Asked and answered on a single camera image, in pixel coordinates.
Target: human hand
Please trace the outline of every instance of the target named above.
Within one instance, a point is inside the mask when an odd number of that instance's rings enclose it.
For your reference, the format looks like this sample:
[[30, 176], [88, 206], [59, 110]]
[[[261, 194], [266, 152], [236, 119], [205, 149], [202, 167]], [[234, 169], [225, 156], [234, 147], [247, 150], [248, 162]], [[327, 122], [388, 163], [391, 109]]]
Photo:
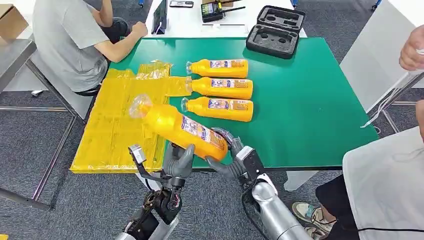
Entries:
[[213, 127], [212, 130], [219, 135], [223, 136], [230, 146], [232, 163], [230, 165], [224, 165], [218, 162], [212, 156], [206, 156], [205, 160], [209, 166], [217, 171], [218, 173], [224, 175], [228, 179], [237, 179], [246, 172], [246, 168], [243, 165], [242, 161], [237, 158], [237, 154], [243, 149], [244, 145], [239, 137], [234, 138], [234, 136], [227, 130]]
[[399, 64], [408, 71], [424, 69], [424, 55], [417, 50], [424, 49], [424, 25], [413, 30], [400, 52]]
[[140, 38], [148, 34], [147, 27], [141, 21], [132, 26], [132, 33], [137, 34]]
[[166, 175], [186, 179], [193, 170], [195, 145], [190, 144], [186, 150], [169, 143], [163, 158], [163, 171]]

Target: orange plastic bottle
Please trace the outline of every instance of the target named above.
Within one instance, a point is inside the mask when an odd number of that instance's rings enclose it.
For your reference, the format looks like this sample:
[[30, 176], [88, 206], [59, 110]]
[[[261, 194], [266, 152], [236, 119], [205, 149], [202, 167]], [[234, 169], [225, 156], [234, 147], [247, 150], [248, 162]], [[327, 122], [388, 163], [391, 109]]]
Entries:
[[201, 96], [181, 101], [183, 112], [193, 112], [202, 117], [250, 122], [253, 116], [253, 102], [249, 100], [208, 98]]
[[153, 132], [184, 149], [194, 144], [194, 153], [202, 159], [212, 156], [221, 161], [227, 154], [228, 144], [221, 135], [179, 113], [174, 106], [152, 104], [146, 94], [134, 99], [129, 114], [142, 118]]
[[202, 77], [246, 78], [249, 64], [246, 59], [207, 60], [187, 62], [187, 74], [198, 74]]
[[197, 80], [187, 79], [186, 88], [189, 93], [194, 91], [205, 96], [249, 100], [253, 93], [253, 82], [248, 79], [202, 77]]

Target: black pants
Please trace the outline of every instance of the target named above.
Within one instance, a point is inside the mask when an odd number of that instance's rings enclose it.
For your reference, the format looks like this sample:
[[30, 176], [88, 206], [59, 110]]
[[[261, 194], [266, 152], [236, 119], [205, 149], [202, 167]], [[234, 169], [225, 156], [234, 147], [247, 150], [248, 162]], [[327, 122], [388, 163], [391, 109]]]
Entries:
[[316, 188], [316, 197], [337, 218], [326, 240], [359, 240], [343, 175]]
[[101, 27], [101, 29], [113, 44], [116, 44], [121, 37], [126, 37], [131, 32], [128, 23], [120, 17], [113, 18], [111, 27]]

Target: black chair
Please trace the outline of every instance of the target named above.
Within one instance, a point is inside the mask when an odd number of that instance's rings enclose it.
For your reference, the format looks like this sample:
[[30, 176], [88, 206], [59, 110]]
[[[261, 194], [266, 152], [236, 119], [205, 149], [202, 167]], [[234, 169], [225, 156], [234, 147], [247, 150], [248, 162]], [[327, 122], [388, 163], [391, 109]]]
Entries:
[[80, 96], [92, 97], [92, 96], [96, 96], [99, 93], [100, 87], [101, 85], [97, 85], [96, 87], [89, 89], [87, 91], [78, 91], [75, 93]]

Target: robotic arm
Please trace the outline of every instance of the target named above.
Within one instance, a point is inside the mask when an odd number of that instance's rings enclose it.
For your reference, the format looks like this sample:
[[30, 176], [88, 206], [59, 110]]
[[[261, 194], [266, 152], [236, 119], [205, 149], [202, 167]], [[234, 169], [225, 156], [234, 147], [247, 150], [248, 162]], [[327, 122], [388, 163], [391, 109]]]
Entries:
[[[229, 143], [233, 162], [223, 165], [210, 156], [206, 157], [206, 161], [211, 168], [227, 178], [239, 180], [245, 189], [242, 196], [243, 207], [245, 204], [256, 207], [270, 239], [312, 240], [278, 197], [278, 191], [265, 173], [256, 150], [244, 146], [239, 138], [234, 138], [224, 129], [213, 130]], [[179, 222], [178, 214], [183, 204], [180, 192], [185, 179], [192, 172], [195, 146], [190, 145], [184, 150], [170, 144], [166, 150], [160, 178], [151, 176], [143, 167], [146, 157], [139, 145], [132, 145], [128, 149], [141, 176], [162, 183], [162, 188], [151, 190], [146, 195], [142, 208], [135, 213], [124, 232], [115, 240], [166, 240]], [[156, 219], [152, 211], [157, 212], [160, 220]]]
[[213, 128], [213, 130], [228, 141], [231, 146], [233, 162], [230, 165], [223, 165], [211, 157], [206, 157], [206, 161], [213, 169], [227, 178], [239, 180], [245, 189], [242, 197], [243, 206], [245, 203], [256, 206], [270, 239], [312, 240], [305, 232], [304, 227], [278, 197], [278, 191], [265, 173], [265, 168], [256, 150], [250, 146], [243, 146], [239, 138], [234, 138], [224, 129]]
[[[138, 144], [128, 149], [141, 176], [161, 183], [162, 188], [157, 191], [150, 190], [144, 198], [141, 209], [134, 214], [125, 230], [115, 240], [168, 239], [179, 223], [178, 214], [183, 205], [180, 192], [186, 178], [192, 173], [195, 146], [190, 145], [184, 150], [170, 144], [166, 150], [160, 178], [150, 175], [144, 168], [143, 162], [146, 161], [146, 157]], [[159, 220], [153, 215], [153, 210], [160, 217]]]

